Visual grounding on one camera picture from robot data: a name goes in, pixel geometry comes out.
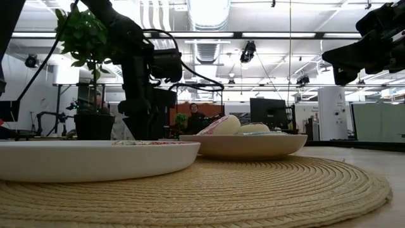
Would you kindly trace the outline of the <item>black screen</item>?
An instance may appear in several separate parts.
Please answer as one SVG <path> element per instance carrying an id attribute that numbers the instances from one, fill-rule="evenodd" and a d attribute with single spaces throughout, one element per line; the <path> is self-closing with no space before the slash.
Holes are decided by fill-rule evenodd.
<path id="1" fill-rule="evenodd" d="M 0 119 L 4 122 L 17 122 L 20 101 L 0 101 Z"/>

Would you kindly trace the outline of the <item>orange partition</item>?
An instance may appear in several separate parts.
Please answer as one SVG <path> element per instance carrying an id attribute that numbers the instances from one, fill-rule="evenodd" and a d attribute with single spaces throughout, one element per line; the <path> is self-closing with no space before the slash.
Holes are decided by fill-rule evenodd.
<path id="1" fill-rule="evenodd" d="M 184 102 L 177 104 L 174 108 L 170 109 L 170 127 L 174 130 L 175 125 L 175 117 L 177 113 L 185 113 L 188 117 L 190 117 L 190 110 L 189 110 L 190 102 Z M 213 121 L 213 119 L 219 117 L 223 113 L 223 106 L 220 104 L 213 104 L 213 103 L 196 103 L 199 107 L 199 111 L 205 114 L 209 120 L 209 124 Z"/>

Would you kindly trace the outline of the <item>black rack frame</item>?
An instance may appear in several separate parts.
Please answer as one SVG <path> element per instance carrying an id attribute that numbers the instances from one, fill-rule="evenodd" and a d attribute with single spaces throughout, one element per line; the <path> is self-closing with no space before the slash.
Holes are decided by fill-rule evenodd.
<path id="1" fill-rule="evenodd" d="M 179 87 L 189 87 L 196 90 L 202 90 L 206 92 L 222 92 L 224 90 L 224 86 L 222 84 L 213 84 L 212 89 L 207 89 L 209 84 L 184 84 L 184 83 L 177 83 L 174 85 L 176 89 Z"/>

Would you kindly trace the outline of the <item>black plant pot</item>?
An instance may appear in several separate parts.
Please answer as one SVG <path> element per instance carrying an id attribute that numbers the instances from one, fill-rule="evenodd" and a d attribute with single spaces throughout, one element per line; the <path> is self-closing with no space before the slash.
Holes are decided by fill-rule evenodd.
<path id="1" fill-rule="evenodd" d="M 101 114 L 78 114 L 74 116 L 78 140 L 110 140 L 115 117 Z"/>

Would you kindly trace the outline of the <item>black aluminium table frame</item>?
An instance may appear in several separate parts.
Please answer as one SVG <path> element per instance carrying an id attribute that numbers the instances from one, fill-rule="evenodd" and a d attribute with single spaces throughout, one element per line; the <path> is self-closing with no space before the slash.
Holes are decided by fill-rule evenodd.
<path id="1" fill-rule="evenodd" d="M 352 140 L 307 141 L 305 146 L 369 149 L 405 153 L 405 142 L 368 142 Z"/>

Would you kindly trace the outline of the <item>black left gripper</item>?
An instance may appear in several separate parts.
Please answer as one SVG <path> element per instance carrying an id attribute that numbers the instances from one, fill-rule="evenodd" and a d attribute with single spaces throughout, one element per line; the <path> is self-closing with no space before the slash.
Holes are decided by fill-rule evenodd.
<path id="1" fill-rule="evenodd" d="M 125 100 L 118 105 L 118 111 L 127 118 L 123 121 L 136 140 L 149 139 L 149 122 L 146 118 L 157 106 L 173 108 L 176 93 L 154 87 L 149 81 L 146 64 L 142 58 L 124 58 L 121 63 Z M 158 109 L 154 114 L 150 139 L 158 140 L 164 136 L 165 111 Z"/>

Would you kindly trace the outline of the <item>large pink frosted donut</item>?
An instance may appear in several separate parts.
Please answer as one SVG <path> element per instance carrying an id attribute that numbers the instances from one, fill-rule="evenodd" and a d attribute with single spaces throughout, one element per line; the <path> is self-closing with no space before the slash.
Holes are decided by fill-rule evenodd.
<path id="1" fill-rule="evenodd" d="M 236 116 L 225 115 L 198 132 L 197 135 L 234 135 L 238 133 L 240 126 L 240 121 Z"/>

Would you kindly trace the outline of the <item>round woven straw placemat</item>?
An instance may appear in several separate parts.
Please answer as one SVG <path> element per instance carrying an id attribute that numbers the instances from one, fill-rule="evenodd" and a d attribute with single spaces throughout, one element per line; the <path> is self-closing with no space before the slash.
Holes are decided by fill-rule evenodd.
<path id="1" fill-rule="evenodd" d="M 341 161 L 199 159 L 141 179 L 0 181 L 0 228 L 310 228 L 360 217 L 391 199 L 384 177 Z"/>

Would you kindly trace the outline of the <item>white pillar cabinet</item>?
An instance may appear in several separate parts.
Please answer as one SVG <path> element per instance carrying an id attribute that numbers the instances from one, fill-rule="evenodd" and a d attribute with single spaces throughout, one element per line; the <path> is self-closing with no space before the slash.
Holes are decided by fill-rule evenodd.
<path id="1" fill-rule="evenodd" d="M 320 140 L 347 139 L 346 97 L 343 87 L 318 89 Z"/>

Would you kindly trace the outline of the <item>black monitor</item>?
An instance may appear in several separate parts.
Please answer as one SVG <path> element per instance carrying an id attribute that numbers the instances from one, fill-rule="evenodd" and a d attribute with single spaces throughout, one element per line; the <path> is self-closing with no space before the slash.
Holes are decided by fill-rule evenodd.
<path id="1" fill-rule="evenodd" d="M 288 129 L 285 101 L 282 99 L 250 99 L 251 123 L 262 123 L 270 129 Z"/>

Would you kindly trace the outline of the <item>green partition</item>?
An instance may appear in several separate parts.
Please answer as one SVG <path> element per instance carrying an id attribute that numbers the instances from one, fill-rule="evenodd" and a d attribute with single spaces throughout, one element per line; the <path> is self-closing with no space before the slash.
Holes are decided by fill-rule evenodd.
<path id="1" fill-rule="evenodd" d="M 405 104 L 353 104 L 352 116 L 359 141 L 405 143 Z"/>

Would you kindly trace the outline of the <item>green leafy plant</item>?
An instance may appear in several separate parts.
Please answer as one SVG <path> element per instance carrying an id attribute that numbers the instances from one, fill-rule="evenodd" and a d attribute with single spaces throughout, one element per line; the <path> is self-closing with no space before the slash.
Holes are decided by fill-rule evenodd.
<path id="1" fill-rule="evenodd" d="M 70 12 L 56 9 L 56 37 L 62 42 L 62 54 L 69 53 L 73 67 L 87 66 L 91 73 L 91 83 L 96 86 L 105 64 L 111 63 L 111 55 L 116 49 L 111 47 L 107 28 L 89 10 L 80 11 L 72 6 Z"/>

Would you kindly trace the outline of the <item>black overhead frame beam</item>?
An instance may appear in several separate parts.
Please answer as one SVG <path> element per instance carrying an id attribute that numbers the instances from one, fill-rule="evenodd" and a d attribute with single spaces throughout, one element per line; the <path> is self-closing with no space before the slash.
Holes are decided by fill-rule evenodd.
<path id="1" fill-rule="evenodd" d="M 298 40 L 358 40 L 352 32 L 170 32 L 176 39 L 298 39 Z M 146 32 L 147 38 L 168 39 L 169 35 Z M 54 39 L 55 32 L 14 32 L 13 39 Z"/>

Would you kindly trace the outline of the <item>white plate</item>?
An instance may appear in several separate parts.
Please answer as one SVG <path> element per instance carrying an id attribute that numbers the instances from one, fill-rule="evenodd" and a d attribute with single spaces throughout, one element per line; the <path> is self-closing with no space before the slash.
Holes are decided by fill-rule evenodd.
<path id="1" fill-rule="evenodd" d="M 0 179 L 98 182 L 168 174 L 192 165 L 198 142 L 113 146 L 114 141 L 0 141 Z"/>

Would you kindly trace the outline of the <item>beige plate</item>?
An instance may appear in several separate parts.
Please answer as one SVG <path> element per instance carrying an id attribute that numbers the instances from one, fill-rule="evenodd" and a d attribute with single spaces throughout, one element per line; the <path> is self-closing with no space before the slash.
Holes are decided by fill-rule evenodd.
<path id="1" fill-rule="evenodd" d="M 299 151 L 306 135 L 182 135 L 181 141 L 200 143 L 199 154 L 226 160 L 271 160 Z"/>

